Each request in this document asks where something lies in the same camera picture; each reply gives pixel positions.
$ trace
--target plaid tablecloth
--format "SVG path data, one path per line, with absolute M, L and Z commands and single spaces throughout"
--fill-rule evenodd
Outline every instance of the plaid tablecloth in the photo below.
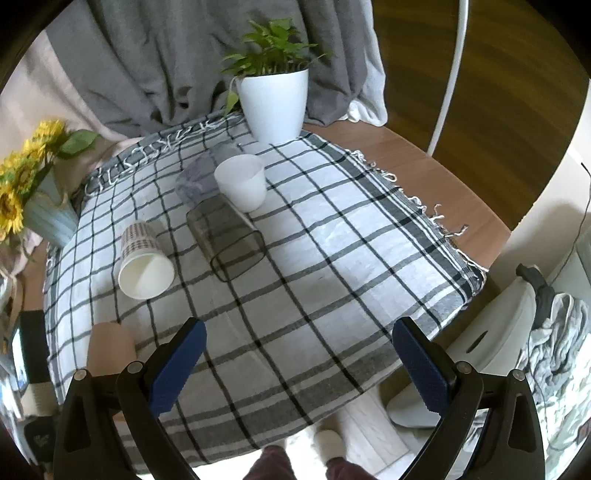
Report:
M 268 196 L 251 218 L 268 255 L 224 284 L 174 188 L 199 152 L 229 138 L 267 164 Z M 394 321 L 409 315 L 433 337 L 484 282 L 389 180 L 361 155 L 308 132 L 285 145 L 257 143 L 242 118 L 170 129 L 113 158 L 86 185 L 75 238 L 48 263 L 47 339 L 59 400 L 86 363 L 94 323 L 130 328 L 145 360 L 189 316 L 206 322 L 207 351 L 160 420 L 191 464 L 260 448 L 354 399 L 394 369 Z M 177 272 L 148 301 L 126 297 L 116 283 L 120 236 L 133 219 L 157 231 Z

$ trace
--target light blue vase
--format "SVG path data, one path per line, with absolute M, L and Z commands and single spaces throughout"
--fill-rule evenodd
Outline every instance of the light blue vase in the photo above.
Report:
M 78 215 L 70 200 L 63 201 L 51 169 L 25 204 L 24 224 L 49 243 L 65 247 L 78 230 Z

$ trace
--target tablecloth fringe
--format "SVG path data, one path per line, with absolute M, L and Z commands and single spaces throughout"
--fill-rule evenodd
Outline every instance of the tablecloth fringe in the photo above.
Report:
M 85 196 L 92 197 L 93 195 L 100 194 L 101 192 L 103 192 L 103 190 L 115 185 L 120 179 L 128 177 L 138 168 L 146 166 L 153 160 L 156 160 L 160 155 L 178 147 L 180 143 L 184 140 L 187 140 L 191 137 L 196 137 L 198 135 L 202 135 L 204 132 L 209 130 L 215 130 L 227 121 L 234 119 L 238 116 L 238 114 L 234 114 L 229 116 L 223 116 L 215 120 L 206 119 L 205 121 L 198 122 L 194 125 L 189 125 L 187 128 L 181 127 L 180 129 L 166 135 L 165 138 L 158 138 L 148 145 L 139 145 L 135 147 L 125 158 L 121 159 L 121 163 L 125 168 L 122 171 L 117 171 L 116 176 L 114 178 L 111 177 L 111 171 L 113 170 L 113 168 L 117 167 L 116 164 L 109 165 L 108 167 L 98 167 L 98 173 L 96 175 L 97 182 L 96 184 L 92 184 L 92 188 L 94 189 L 96 188 L 96 186 L 98 186 L 98 190 L 89 192 L 88 187 L 90 183 L 86 183 L 84 186 Z M 128 160 L 136 153 L 141 153 L 143 157 L 140 158 L 139 161 L 134 161 L 133 163 L 130 163 Z M 103 174 L 106 174 L 106 180 L 103 179 Z
M 398 187 L 400 192 L 404 193 L 404 189 L 397 184 L 398 182 L 398 177 L 387 170 L 384 170 L 383 168 L 379 168 L 376 164 L 376 162 L 369 162 L 366 158 L 365 155 L 363 154 L 363 152 L 361 150 L 349 150 L 347 148 L 344 149 L 349 155 L 351 155 L 352 157 L 357 158 L 357 160 L 359 160 L 362 164 L 367 165 L 368 169 L 371 171 L 376 172 L 377 174 L 379 174 L 384 180 L 386 180 L 387 182 L 392 183 L 395 187 Z M 415 203 L 422 211 L 423 213 L 426 215 L 427 218 L 429 218 L 429 220 L 431 220 L 431 222 L 433 223 L 433 225 L 435 225 L 440 232 L 443 234 L 443 236 L 445 238 L 451 238 L 454 236 L 461 236 L 464 233 L 466 233 L 466 230 L 468 230 L 469 225 L 464 223 L 462 225 L 462 227 L 457 231 L 457 232 L 450 232 L 447 228 L 445 228 L 439 221 L 445 218 L 445 215 L 439 213 L 437 211 L 437 209 L 439 207 L 441 207 L 441 203 L 437 203 L 434 207 L 433 207 L 433 214 L 432 215 L 428 215 L 427 214 L 427 205 L 424 205 L 423 202 L 421 201 L 421 199 L 418 196 L 412 196 L 412 197 L 407 197 L 411 202 Z M 460 248 L 458 248 L 456 245 L 452 244 L 452 247 L 454 248 L 454 250 L 462 256 L 462 258 L 464 258 L 464 260 L 466 260 L 466 262 L 468 264 L 470 264 L 471 266 L 477 268 L 480 273 L 483 275 L 484 278 L 486 278 L 486 274 L 488 273 L 489 269 L 483 267 L 482 265 L 478 264 L 477 262 L 475 262 L 473 259 L 471 259 L 470 257 L 468 257 L 468 255 L 466 255 Z

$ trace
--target blue gripper pad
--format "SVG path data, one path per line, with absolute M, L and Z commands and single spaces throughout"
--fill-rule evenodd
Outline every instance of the blue gripper pad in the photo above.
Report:
M 149 404 L 150 410 L 156 418 L 161 413 L 173 408 L 193 367 L 205 350 L 206 344 L 205 323 L 189 319 L 170 343 L 159 347 L 169 347 L 172 351 L 165 351 L 169 355 L 168 360 L 151 384 Z
M 434 359 L 433 353 L 439 346 L 431 343 L 408 317 L 394 323 L 392 344 L 427 408 L 439 415 L 445 415 L 452 400 L 450 382 L 455 381 L 455 374 L 452 371 L 450 377 L 450 372 L 447 371 L 447 375 L 444 375 L 436 365 L 436 361 L 440 359 Z M 453 363 L 449 359 L 443 369 L 446 371 L 451 365 Z

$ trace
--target gray cloth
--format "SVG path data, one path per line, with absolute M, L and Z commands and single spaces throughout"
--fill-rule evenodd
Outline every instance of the gray cloth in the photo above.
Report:
M 223 105 L 222 57 L 243 50 L 248 20 L 290 17 L 332 53 L 310 66 L 307 117 L 347 113 L 367 76 L 356 0 L 74 0 L 47 28 L 68 77 L 107 127 L 137 137 Z
M 551 397 L 562 398 L 566 395 L 567 387 L 573 380 L 577 355 L 590 332 L 587 304 L 568 293 L 556 294 L 549 316 L 540 328 L 530 332 L 528 343 L 521 349 L 515 366 L 525 372 L 538 415 L 549 404 Z M 471 452 L 476 448 L 486 412 L 480 411 L 474 418 L 464 450 Z M 556 418 L 555 421 L 560 424 L 563 419 Z
M 201 152 L 177 177 L 175 192 L 185 205 L 195 206 L 219 194 L 213 173 L 216 167 L 242 150 L 234 142 L 222 142 Z

